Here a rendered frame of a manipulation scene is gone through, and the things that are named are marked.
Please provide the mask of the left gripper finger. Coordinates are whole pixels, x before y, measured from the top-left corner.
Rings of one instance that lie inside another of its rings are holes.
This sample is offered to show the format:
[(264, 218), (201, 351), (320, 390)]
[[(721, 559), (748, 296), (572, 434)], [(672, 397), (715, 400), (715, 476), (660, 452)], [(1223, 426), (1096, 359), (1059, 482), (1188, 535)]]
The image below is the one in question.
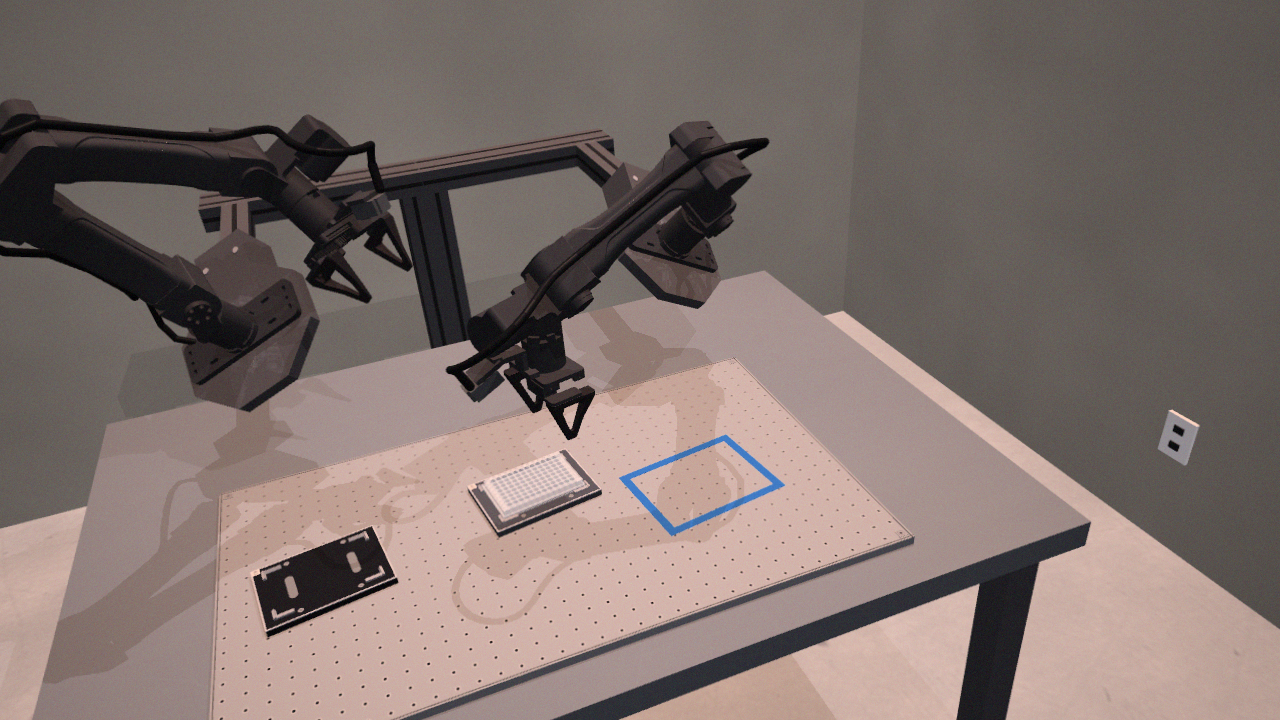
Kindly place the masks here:
[(536, 395), (536, 400), (535, 400), (535, 402), (532, 402), (532, 398), (530, 398), (529, 393), (526, 392), (526, 389), (524, 389), (524, 386), (520, 383), (520, 380), (525, 379), (526, 375), (524, 375), (520, 372), (517, 372), (513, 366), (506, 369), (504, 370), (504, 375), (506, 375), (507, 380), (509, 380), (511, 386), (515, 387), (515, 389), (521, 396), (521, 398), (524, 398), (524, 402), (529, 406), (529, 409), (531, 410), (531, 413), (539, 413), (539, 411), (541, 411), (543, 400), (539, 398), (538, 395)]
[[(580, 391), (582, 391), (582, 396), (581, 397), (573, 398), (572, 401), (570, 401), (567, 404), (563, 404), (563, 405), (561, 405), (558, 407), (550, 407), (547, 404), (547, 407), (550, 411), (550, 415), (556, 419), (556, 423), (558, 424), (558, 427), (563, 432), (566, 439), (573, 439), (575, 437), (579, 436), (579, 429), (581, 427), (582, 418), (584, 418), (585, 413), (588, 411), (588, 407), (590, 406), (590, 404), (593, 402), (593, 398), (595, 396), (595, 389), (593, 389), (593, 387), (590, 387), (590, 386), (585, 386), (585, 387), (580, 388)], [(579, 404), (579, 407), (577, 407), (576, 415), (573, 418), (573, 427), (572, 427), (572, 429), (570, 429), (567, 421), (564, 420), (563, 413), (564, 413), (564, 407), (570, 407), (573, 404)]]

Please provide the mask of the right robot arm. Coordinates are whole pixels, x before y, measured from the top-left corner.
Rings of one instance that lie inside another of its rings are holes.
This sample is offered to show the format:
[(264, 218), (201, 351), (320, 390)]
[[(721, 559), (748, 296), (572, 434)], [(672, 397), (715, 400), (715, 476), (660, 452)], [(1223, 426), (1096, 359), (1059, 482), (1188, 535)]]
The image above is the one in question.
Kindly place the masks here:
[(348, 156), (300, 152), (282, 138), (264, 152), (252, 136), (215, 142), (65, 126), (44, 126), (18, 138), (0, 151), (0, 241), (58, 254), (131, 291), (159, 316), (191, 328), (197, 340), (184, 356), (195, 384), (204, 386), (300, 318), (291, 281), (278, 281), (237, 307), (218, 299), (198, 266), (132, 240), (76, 206), (55, 184), (186, 186), (260, 197), (289, 219), (292, 208), (305, 195), (314, 200), (317, 190), (305, 176), (325, 182)]

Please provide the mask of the white well plate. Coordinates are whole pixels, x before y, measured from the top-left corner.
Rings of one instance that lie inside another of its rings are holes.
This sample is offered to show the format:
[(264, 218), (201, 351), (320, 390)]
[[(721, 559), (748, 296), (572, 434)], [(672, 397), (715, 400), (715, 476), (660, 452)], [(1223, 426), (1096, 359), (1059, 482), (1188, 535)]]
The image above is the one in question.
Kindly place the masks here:
[(483, 483), (483, 489), (503, 519), (536, 509), (585, 486), (559, 451)]

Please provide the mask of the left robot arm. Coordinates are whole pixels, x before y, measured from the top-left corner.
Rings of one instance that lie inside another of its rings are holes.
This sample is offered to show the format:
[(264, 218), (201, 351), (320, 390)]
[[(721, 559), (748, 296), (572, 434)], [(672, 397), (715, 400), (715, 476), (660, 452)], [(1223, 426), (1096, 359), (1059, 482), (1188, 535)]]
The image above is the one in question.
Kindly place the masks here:
[[(675, 147), (634, 190), (591, 222), (541, 249), (520, 274), (524, 284), (515, 287), (509, 299), (468, 319), (474, 348), (480, 352), (492, 345), (524, 313), (547, 277), (586, 245), (588, 251), (550, 284), (524, 325), (488, 357), (497, 357), (529, 336), (547, 340), (545, 334), (561, 331), (564, 318), (575, 316), (593, 302), (590, 290), (626, 249), (714, 273), (718, 265), (704, 237), (716, 237), (733, 223), (730, 214), (737, 202), (730, 196), (753, 173), (733, 151), (703, 159), (695, 167), (689, 159), (723, 143), (709, 120), (684, 122), (673, 129), (669, 146)], [(668, 222), (657, 224), (678, 206), (682, 208)]]

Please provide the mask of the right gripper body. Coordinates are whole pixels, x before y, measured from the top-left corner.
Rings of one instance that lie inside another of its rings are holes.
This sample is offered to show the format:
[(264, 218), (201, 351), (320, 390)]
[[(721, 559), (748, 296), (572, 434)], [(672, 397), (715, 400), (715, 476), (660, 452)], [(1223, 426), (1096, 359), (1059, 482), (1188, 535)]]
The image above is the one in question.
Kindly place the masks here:
[[(330, 199), (317, 190), (314, 193), (314, 200), (310, 199), (308, 195), (305, 195), (305, 197), (301, 199), (294, 208), (292, 208), (289, 220), (314, 241), (314, 247), (308, 251), (308, 255), (303, 261), (311, 270), (305, 281), (308, 282), (312, 278), (317, 266), (329, 252), (338, 249), (344, 256), (346, 251), (343, 250), (343, 246), (346, 246), (346, 243), (351, 240), (357, 240), (366, 232), (369, 236), (372, 233), (378, 223), (381, 220), (381, 217), (385, 217), (389, 211), (384, 211), (379, 217), (372, 217), (371, 219), (356, 220), (355, 213), (349, 206), (367, 202), (376, 195), (378, 190), (370, 190), (366, 192), (360, 190), (348, 199), (343, 200), (339, 208), (337, 208)], [(321, 236), (319, 237), (319, 234)], [(323, 259), (317, 260), (320, 258)], [(314, 264), (316, 265), (314, 266)]]

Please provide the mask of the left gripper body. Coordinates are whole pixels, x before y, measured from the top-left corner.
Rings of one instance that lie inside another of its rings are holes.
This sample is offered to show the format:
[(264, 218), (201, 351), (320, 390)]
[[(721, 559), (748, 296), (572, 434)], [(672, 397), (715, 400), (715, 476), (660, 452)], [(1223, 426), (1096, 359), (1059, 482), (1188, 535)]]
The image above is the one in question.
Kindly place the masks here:
[(558, 407), (581, 397), (582, 391), (576, 387), (557, 393), (557, 389), (561, 389), (561, 382), (568, 379), (575, 382), (585, 377), (584, 366), (564, 355), (562, 327), (561, 331), (545, 334), (545, 337), (547, 340), (540, 340), (540, 336), (529, 336), (521, 341), (522, 348), (515, 345), (497, 357), (485, 357), (465, 373), (477, 386), (481, 386), (503, 364), (509, 363), (509, 368), (513, 366), (526, 375), (527, 388), (550, 407)]

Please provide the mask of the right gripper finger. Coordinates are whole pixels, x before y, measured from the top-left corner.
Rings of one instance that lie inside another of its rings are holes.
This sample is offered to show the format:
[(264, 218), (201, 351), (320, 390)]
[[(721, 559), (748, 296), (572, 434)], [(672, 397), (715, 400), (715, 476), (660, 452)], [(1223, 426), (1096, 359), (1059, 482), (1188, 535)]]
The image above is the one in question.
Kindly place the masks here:
[[(389, 249), (387, 249), (384, 243), (381, 243), (384, 234), (389, 236), (390, 242), (394, 245), (401, 258), (397, 258), (393, 252), (390, 252)], [(403, 269), (404, 272), (410, 272), (410, 269), (413, 266), (401, 241), (401, 234), (397, 229), (394, 217), (392, 217), (390, 213), (388, 213), (385, 217), (381, 217), (381, 220), (378, 223), (372, 233), (369, 236), (369, 240), (366, 241), (366, 243), (364, 243), (364, 247), (378, 254), (380, 258), (384, 258), (387, 261), (394, 264), (396, 266), (401, 266), (401, 269)]]
[[(340, 284), (337, 281), (332, 281), (332, 274), (334, 272), (340, 273), (340, 275), (343, 275), (347, 281), (349, 281), (349, 283), (353, 284), (358, 292), (351, 290), (346, 284)], [(317, 266), (317, 270), (314, 273), (308, 283), (320, 290), (328, 290), (332, 292), (343, 293), (364, 304), (369, 304), (370, 300), (372, 299), (371, 293), (369, 293), (369, 290), (366, 290), (362, 281), (358, 279), (358, 275), (356, 275), (353, 269), (346, 261), (346, 258), (343, 258), (340, 251), (337, 249), (326, 255), (326, 258)]]

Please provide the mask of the blue tape outline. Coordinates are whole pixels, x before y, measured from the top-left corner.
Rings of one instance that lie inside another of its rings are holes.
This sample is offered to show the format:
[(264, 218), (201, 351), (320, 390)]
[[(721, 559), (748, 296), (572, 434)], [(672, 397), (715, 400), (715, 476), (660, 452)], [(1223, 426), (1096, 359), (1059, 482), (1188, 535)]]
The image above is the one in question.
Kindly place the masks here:
[[(708, 447), (710, 447), (713, 445), (718, 445), (718, 443), (721, 443), (723, 441), (727, 445), (730, 445), (730, 447), (733, 448), (739, 455), (741, 455), (748, 462), (750, 462), (753, 465), (753, 468), (756, 468), (756, 470), (760, 471), (773, 484), (772, 486), (767, 486), (763, 489), (758, 489), (756, 492), (754, 492), (751, 495), (748, 495), (748, 496), (745, 496), (742, 498), (735, 500), (731, 503), (726, 503), (721, 509), (716, 509), (716, 510), (713, 510), (710, 512), (707, 512), (707, 514), (704, 514), (704, 515), (701, 515), (699, 518), (695, 518), (695, 519), (692, 519), (690, 521), (686, 521), (686, 523), (684, 523), (684, 524), (681, 524), (678, 527), (673, 527), (664, 518), (664, 515), (652, 503), (652, 501), (649, 498), (646, 498), (645, 495), (643, 495), (643, 492), (637, 488), (637, 486), (635, 486), (634, 482), (630, 480), (634, 477), (643, 475), (646, 471), (652, 471), (652, 470), (654, 470), (657, 468), (660, 468), (660, 466), (664, 466), (666, 464), (669, 464), (669, 462), (675, 462), (676, 460), (678, 460), (681, 457), (686, 457), (686, 456), (689, 456), (691, 454), (696, 454), (698, 451), (701, 451), (703, 448), (708, 448)], [(694, 448), (689, 448), (689, 450), (686, 450), (686, 451), (684, 451), (681, 454), (676, 454), (675, 456), (666, 457), (664, 460), (660, 460), (659, 462), (654, 462), (654, 464), (652, 464), (652, 465), (649, 465), (646, 468), (641, 468), (641, 469), (639, 469), (636, 471), (628, 473), (625, 477), (620, 477), (620, 480), (622, 480), (625, 483), (625, 486), (635, 495), (635, 497), (645, 506), (645, 509), (649, 512), (652, 512), (652, 515), (657, 519), (657, 521), (659, 521), (660, 525), (664, 527), (664, 529), (669, 533), (669, 536), (675, 536), (675, 534), (678, 534), (682, 530), (687, 530), (691, 527), (696, 527), (701, 521), (707, 521), (710, 518), (716, 518), (716, 516), (718, 516), (718, 515), (721, 515), (723, 512), (727, 512), (727, 511), (730, 511), (732, 509), (736, 509), (736, 507), (741, 506), (742, 503), (748, 503), (748, 502), (753, 501), (754, 498), (759, 498), (763, 495), (768, 495), (772, 491), (780, 489), (781, 487), (785, 486), (785, 483), (782, 483), (777, 477), (774, 477), (771, 471), (768, 471), (764, 466), (762, 466), (760, 462), (758, 462), (750, 454), (748, 454), (744, 448), (741, 448), (728, 436), (721, 436), (721, 437), (718, 437), (716, 439), (708, 441), (707, 443), (698, 445)]]

